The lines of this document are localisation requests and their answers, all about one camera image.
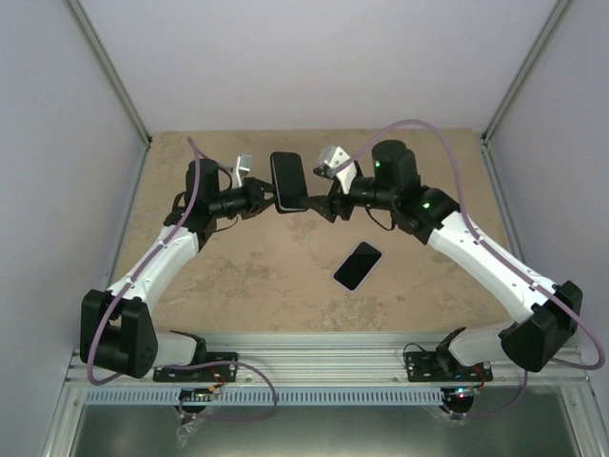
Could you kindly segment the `black phone with white edge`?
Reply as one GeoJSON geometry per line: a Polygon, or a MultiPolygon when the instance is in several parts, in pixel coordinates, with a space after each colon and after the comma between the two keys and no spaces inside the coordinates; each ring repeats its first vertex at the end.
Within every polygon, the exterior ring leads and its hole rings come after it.
{"type": "Polygon", "coordinates": [[[344,289],[354,292],[382,258],[383,254],[380,250],[367,242],[361,242],[341,263],[332,278],[344,289]]]}

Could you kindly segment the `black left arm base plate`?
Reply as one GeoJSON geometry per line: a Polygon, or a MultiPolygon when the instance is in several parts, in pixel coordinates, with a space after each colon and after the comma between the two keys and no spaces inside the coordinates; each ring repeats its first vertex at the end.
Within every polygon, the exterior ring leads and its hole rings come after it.
{"type": "Polygon", "coordinates": [[[230,384],[236,381],[238,368],[235,362],[238,360],[239,355],[237,352],[208,352],[206,359],[193,360],[192,364],[209,362],[225,362],[225,364],[189,370],[157,368],[153,372],[152,379],[156,383],[230,384]]]}

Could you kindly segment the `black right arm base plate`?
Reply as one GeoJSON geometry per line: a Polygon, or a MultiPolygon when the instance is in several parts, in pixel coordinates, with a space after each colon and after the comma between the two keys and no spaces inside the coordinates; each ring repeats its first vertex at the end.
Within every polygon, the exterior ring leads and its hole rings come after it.
{"type": "Polygon", "coordinates": [[[456,364],[452,368],[443,368],[438,361],[436,352],[407,350],[403,354],[403,362],[408,381],[411,383],[424,382],[465,382],[481,383],[494,379],[488,363],[479,363],[472,367],[456,364]]]}

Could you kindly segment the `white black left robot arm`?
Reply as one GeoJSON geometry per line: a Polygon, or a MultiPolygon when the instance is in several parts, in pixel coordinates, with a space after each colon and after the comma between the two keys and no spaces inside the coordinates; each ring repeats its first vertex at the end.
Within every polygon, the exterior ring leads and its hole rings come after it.
{"type": "Polygon", "coordinates": [[[154,368],[176,367],[188,380],[203,377],[208,358],[201,338],[180,331],[159,332],[152,313],[176,274],[218,231],[217,223],[255,217],[275,201],[271,184],[249,176],[252,158],[242,154],[232,169],[197,158],[186,188],[173,200],[161,231],[142,258],[106,290],[90,290],[81,305],[80,357],[88,380],[102,380],[95,368],[142,378],[154,368]]]}

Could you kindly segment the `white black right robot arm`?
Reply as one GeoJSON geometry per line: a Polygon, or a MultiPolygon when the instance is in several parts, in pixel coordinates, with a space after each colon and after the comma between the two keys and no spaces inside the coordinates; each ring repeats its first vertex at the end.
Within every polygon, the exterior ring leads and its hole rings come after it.
{"type": "Polygon", "coordinates": [[[333,184],[326,196],[308,197],[306,204],[329,222],[349,219],[356,207],[388,211],[393,227],[458,264],[509,315],[505,323],[457,328],[446,336],[436,348],[440,375],[458,380],[478,363],[500,360],[539,372],[554,360],[578,328],[581,289],[536,273],[466,222],[457,201],[422,183],[404,142],[381,141],[372,159],[374,174],[366,177],[344,149],[323,148],[314,172],[333,184]]]}

